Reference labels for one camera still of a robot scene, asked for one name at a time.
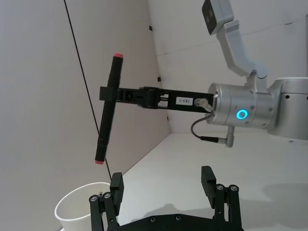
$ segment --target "white floor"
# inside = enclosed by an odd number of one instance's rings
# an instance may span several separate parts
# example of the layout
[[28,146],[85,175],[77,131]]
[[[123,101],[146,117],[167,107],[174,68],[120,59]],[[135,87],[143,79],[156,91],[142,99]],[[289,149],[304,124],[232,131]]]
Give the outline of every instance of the white floor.
[[201,186],[205,165],[218,183],[240,187],[245,230],[308,231],[308,147],[276,143],[263,132],[235,134],[231,149],[171,134],[124,175],[119,223],[169,213],[211,218]]

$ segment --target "cable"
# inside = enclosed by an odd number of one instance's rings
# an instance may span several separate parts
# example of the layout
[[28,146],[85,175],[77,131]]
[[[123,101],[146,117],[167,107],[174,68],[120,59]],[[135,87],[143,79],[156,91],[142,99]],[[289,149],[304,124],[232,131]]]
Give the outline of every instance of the cable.
[[[96,129],[97,129],[97,132],[100,133],[99,129],[98,129],[98,126],[97,126],[97,121],[96,121],[96,117],[95,117],[95,113],[94,113],[94,109],[93,109],[93,105],[92,105],[92,101],[91,101],[91,97],[90,97],[89,88],[88,88],[88,85],[87,85],[85,73],[83,71],[83,66],[82,66],[82,62],[81,62],[81,58],[80,58],[80,54],[79,54],[79,50],[78,50],[75,34],[74,34],[74,31],[73,31],[71,17],[70,17],[70,15],[68,13],[68,8],[67,8],[66,0],[64,0],[64,5],[65,5],[65,9],[66,9],[69,25],[71,27],[71,31],[72,31],[72,35],[73,35],[73,39],[74,39],[74,44],[75,44],[75,48],[76,48],[76,52],[77,52],[77,56],[78,56],[78,60],[79,60],[79,65],[80,65],[80,69],[81,69],[82,76],[83,76],[83,80],[84,80],[85,85],[86,85],[86,90],[87,90],[87,94],[88,94],[88,98],[89,98],[89,102],[90,102],[90,106],[91,106],[91,110],[92,110],[95,126],[96,126]],[[106,165],[107,165],[107,170],[108,170],[109,178],[111,180],[111,173],[110,173],[109,165],[108,165],[108,162],[107,162],[107,158],[106,158]]]
[[198,119],[198,120],[196,120],[196,121],[194,121],[194,122],[192,123],[191,132],[192,132],[192,134],[193,134],[195,137],[197,137],[198,139],[201,139],[201,138],[202,138],[202,136],[198,136],[198,135],[194,132],[194,130],[193,130],[194,126],[195,126],[196,124],[202,122],[202,121],[205,121],[205,120],[211,118],[213,115],[214,115],[214,112],[212,111],[212,112],[211,112],[209,115],[207,115],[206,117],[203,117],[203,118],[201,118],[201,119]]

